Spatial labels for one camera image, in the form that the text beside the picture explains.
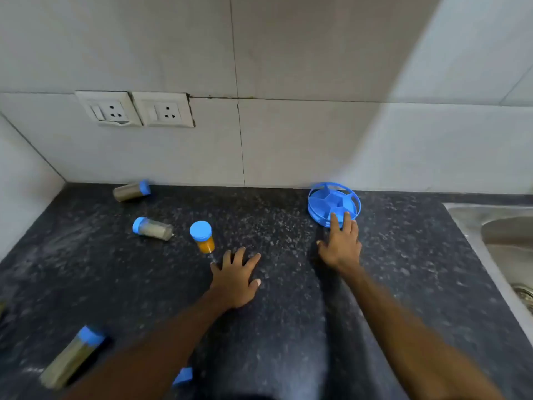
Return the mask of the white wall socket broken plate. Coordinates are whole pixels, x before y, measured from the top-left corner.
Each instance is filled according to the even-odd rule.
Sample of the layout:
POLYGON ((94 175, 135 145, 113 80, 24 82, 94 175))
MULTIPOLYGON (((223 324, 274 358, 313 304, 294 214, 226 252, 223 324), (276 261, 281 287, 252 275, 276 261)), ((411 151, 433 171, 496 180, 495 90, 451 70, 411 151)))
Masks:
POLYGON ((99 126, 143 126, 128 92, 76 91, 75 95, 90 119, 99 126))

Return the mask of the round blue plastic spice rack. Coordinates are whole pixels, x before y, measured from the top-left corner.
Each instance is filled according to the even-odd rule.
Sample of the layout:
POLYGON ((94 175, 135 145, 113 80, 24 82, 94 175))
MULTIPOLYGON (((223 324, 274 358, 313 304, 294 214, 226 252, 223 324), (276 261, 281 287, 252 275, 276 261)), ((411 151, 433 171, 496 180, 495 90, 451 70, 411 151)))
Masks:
POLYGON ((362 210, 358 195, 350 188, 335 182, 321 182, 311 187, 308 195, 308 212, 320 226, 330 228, 331 214, 343 227, 345 213, 355 220, 362 210))

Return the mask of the metal sink drain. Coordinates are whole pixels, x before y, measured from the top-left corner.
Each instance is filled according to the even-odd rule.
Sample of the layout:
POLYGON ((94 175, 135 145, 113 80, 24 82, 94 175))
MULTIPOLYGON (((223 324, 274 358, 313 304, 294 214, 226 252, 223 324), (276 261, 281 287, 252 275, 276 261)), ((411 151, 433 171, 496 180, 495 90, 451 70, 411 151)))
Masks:
POLYGON ((522 283, 512 283, 511 287, 516 296, 533 316, 533 288, 522 283))

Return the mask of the grey-green spice jar blue lid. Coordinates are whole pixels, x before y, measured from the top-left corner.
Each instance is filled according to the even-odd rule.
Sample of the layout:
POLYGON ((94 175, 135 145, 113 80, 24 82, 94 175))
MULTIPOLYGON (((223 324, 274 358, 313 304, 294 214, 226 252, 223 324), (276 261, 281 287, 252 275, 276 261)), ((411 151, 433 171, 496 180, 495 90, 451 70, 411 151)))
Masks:
POLYGON ((171 225, 151 220, 145 216, 140 216, 133 222, 132 232, 139 236, 162 241, 169 241, 174 235, 171 225))

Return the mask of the tall green spice jar blue lid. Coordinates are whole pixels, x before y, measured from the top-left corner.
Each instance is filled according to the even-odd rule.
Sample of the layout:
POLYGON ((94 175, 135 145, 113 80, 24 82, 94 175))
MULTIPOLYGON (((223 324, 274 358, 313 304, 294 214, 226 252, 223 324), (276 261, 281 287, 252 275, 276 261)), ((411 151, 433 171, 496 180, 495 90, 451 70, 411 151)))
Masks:
POLYGON ((51 390, 63 389, 77 370, 103 344, 106 335, 85 325, 46 367, 39 377, 42 386, 51 390))

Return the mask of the yellow spice jar blue lid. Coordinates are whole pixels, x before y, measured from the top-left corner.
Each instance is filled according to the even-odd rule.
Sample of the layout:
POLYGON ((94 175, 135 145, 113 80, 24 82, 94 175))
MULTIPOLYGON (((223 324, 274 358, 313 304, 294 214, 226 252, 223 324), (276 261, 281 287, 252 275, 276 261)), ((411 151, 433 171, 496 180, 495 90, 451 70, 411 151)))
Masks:
POLYGON ((211 254, 215 251, 212 227, 207 221, 194 222, 189 231, 192 239, 203 254, 211 254))

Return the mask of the person's left hand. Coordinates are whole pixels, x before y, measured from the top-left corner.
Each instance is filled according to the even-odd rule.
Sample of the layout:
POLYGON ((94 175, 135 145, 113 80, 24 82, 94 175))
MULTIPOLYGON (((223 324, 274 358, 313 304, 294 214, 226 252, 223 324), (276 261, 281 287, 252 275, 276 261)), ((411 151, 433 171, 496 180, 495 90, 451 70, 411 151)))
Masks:
POLYGON ((219 265, 221 268, 220 275, 217 277, 212 275, 212 281, 208 289, 208 293, 221 302, 225 309, 237 309, 246 305, 255 298, 260 288, 259 286, 258 289, 250 289, 249 283, 254 280, 252 279, 252 274, 261 259, 261 254, 257 253, 247 261, 243 260, 243 268, 241 270, 232 268, 234 255, 235 253, 231 250, 224 252, 221 265, 219 265))

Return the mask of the person's right forearm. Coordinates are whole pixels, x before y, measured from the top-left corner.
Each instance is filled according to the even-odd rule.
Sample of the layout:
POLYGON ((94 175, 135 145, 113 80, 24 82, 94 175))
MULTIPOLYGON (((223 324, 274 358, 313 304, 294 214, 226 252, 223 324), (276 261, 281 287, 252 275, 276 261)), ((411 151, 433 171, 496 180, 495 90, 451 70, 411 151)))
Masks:
POLYGON ((505 400, 469 357, 445 343, 358 263, 335 269, 411 400, 505 400))

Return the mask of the stainless steel sink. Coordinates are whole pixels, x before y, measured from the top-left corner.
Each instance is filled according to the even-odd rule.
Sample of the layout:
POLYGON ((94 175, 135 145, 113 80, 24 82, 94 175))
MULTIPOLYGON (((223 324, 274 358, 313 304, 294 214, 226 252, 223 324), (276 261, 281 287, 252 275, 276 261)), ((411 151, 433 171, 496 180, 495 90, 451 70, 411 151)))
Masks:
POLYGON ((533 346, 533 316, 512 283, 533 288, 533 205, 444 203, 533 346))

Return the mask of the brown spice jar blue lid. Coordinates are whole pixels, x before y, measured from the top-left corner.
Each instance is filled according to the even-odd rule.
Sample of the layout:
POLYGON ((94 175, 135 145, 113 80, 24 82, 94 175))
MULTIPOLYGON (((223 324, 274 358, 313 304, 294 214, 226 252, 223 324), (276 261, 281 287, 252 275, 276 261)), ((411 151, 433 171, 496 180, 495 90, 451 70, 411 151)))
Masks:
POLYGON ((148 180, 141 180, 114 188, 112 194, 118 202, 131 201, 149 196, 151 194, 151 187, 148 180))

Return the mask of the white wall socket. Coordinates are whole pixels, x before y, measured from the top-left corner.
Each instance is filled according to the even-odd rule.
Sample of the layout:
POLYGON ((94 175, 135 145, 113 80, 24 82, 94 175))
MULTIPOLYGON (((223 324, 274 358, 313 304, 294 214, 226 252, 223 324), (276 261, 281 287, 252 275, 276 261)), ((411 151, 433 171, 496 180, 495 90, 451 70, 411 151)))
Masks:
POLYGON ((132 92, 131 95, 144 126, 195 127, 186 93, 132 92))

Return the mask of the person's left forearm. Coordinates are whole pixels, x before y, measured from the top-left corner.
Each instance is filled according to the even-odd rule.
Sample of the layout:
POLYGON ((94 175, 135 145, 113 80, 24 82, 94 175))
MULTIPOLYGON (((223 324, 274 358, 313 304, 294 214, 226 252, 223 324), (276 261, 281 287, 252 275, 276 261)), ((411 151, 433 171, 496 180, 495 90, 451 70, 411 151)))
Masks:
POLYGON ((208 290, 193 305, 109 356, 61 400, 161 400, 196 345, 229 308, 222 291, 208 290))

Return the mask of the person's right hand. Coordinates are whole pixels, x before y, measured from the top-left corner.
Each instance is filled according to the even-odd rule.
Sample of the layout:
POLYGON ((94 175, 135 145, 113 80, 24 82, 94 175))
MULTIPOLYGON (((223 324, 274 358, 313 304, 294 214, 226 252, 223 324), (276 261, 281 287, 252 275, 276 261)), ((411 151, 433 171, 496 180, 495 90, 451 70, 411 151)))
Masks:
POLYGON ((360 252, 362 248, 359 242, 359 228, 357 222, 353 221, 353 231, 351 236, 346 236, 339 227, 337 217, 334 213, 330 219, 330 233, 328 240, 324 241, 329 244, 330 256, 320 256, 321 260, 330 268, 334 269, 343 276, 356 275, 361 271, 360 252))

